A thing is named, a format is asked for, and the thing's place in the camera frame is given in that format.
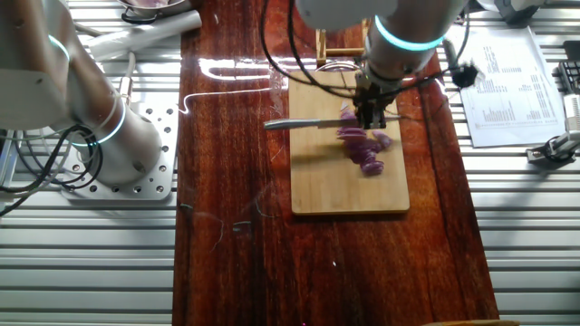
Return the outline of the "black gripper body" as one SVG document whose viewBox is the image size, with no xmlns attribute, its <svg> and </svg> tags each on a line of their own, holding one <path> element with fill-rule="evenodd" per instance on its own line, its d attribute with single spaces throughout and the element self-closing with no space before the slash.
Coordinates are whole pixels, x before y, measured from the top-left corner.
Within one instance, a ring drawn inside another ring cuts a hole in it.
<svg viewBox="0 0 580 326">
<path fill-rule="evenodd" d="M 354 80 L 353 105 L 357 108 L 363 104 L 371 104 L 373 107 L 386 109 L 396 98 L 396 94 L 391 93 L 400 88 L 399 80 L 375 81 L 361 71 L 354 75 Z"/>
</svg>

